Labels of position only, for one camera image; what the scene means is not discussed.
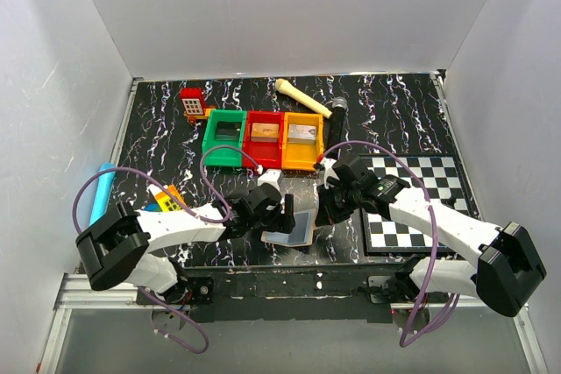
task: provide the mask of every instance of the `white wall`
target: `white wall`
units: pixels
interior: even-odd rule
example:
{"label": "white wall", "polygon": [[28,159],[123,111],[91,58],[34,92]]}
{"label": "white wall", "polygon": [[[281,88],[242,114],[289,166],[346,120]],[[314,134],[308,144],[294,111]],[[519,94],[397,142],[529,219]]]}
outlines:
{"label": "white wall", "polygon": [[[0,0],[0,372],[34,372],[131,76],[91,0]],[[88,220],[91,196],[82,206]]]}
{"label": "white wall", "polygon": [[561,0],[488,0],[446,82],[452,126],[483,215],[524,225],[548,277],[529,302],[561,372]]}
{"label": "white wall", "polygon": [[447,68],[485,0],[94,0],[134,76]]}

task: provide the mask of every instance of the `blue foam tube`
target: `blue foam tube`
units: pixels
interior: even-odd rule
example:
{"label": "blue foam tube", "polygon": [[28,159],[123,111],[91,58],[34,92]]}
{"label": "blue foam tube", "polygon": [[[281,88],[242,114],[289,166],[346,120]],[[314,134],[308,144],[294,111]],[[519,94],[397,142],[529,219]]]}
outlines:
{"label": "blue foam tube", "polygon": [[[113,164],[106,162],[102,165],[99,171],[107,170],[113,167]],[[106,173],[99,178],[99,181],[97,182],[96,198],[94,199],[94,207],[91,209],[91,217],[89,218],[89,225],[97,221],[105,214],[107,204],[109,203],[113,179],[115,179],[114,172]]]}

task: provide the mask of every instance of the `black and white checkered board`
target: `black and white checkered board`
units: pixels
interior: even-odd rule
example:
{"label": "black and white checkered board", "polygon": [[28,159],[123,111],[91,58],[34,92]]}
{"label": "black and white checkered board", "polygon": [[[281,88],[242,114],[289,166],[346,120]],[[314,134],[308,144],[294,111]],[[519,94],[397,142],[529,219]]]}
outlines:
{"label": "black and white checkered board", "polygon": [[[388,174],[395,175],[412,186],[408,173],[395,161],[383,156],[365,156],[369,160],[369,168],[378,177]],[[429,190],[431,199],[456,198],[454,208],[462,214],[469,215],[464,184],[460,179],[453,157],[400,157],[400,159],[420,177]],[[380,215],[369,215],[363,212],[363,223],[366,238],[367,254],[380,253],[424,253],[430,252],[432,238],[420,231],[400,223],[390,222]],[[450,249],[439,244],[440,252],[451,252]]]}

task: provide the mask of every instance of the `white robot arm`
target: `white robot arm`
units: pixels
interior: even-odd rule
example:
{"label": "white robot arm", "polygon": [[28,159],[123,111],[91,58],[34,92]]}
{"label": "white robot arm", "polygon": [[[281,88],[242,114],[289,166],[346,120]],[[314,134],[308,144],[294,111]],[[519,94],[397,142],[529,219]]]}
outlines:
{"label": "white robot arm", "polygon": [[[391,175],[379,179],[358,156],[346,155],[324,164],[324,183],[317,189],[317,227],[345,221],[363,208],[431,235],[428,202],[421,189]],[[232,219],[225,223],[203,222],[185,212],[134,211],[130,204],[119,203],[76,240],[92,289],[130,282],[165,296],[181,283],[185,271],[152,251],[237,238],[246,232],[292,232],[294,202],[290,194],[282,200],[281,175],[279,170],[269,170],[253,190],[228,198]],[[515,316],[546,275],[526,229],[512,222],[505,228],[481,222],[436,201],[432,206],[438,242],[464,260],[436,261],[427,292],[479,297],[498,313]],[[193,210],[216,220],[224,216],[216,203]],[[413,299],[428,263],[428,258],[410,259],[385,292]]]}

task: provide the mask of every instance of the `black table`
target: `black table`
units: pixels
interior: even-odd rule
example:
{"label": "black table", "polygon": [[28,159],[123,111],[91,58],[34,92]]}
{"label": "black table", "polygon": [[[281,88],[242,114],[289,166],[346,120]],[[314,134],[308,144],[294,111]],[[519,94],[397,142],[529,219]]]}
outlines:
{"label": "black table", "polygon": [[[430,74],[366,74],[288,78],[319,102],[344,96],[349,103],[345,138],[368,140],[392,152],[410,156],[456,155],[442,104]],[[208,105],[218,109],[309,112],[291,98],[275,92],[273,78],[214,81],[140,82],[124,136],[121,166],[145,171],[164,184],[174,184],[189,206],[212,198],[203,185],[198,164],[206,122],[195,126],[183,116],[181,88],[202,88]],[[368,152],[365,147],[344,150]],[[209,178],[224,194],[252,187],[248,169],[209,168]],[[317,175],[288,173],[282,193],[295,195],[296,210],[313,201],[310,189]],[[132,201],[141,208],[153,201],[147,184],[118,173],[112,201]],[[167,250],[186,267],[333,265],[391,262],[389,256],[367,256],[359,212],[348,222],[315,232],[310,247],[286,248],[244,237],[223,243],[195,243]]]}

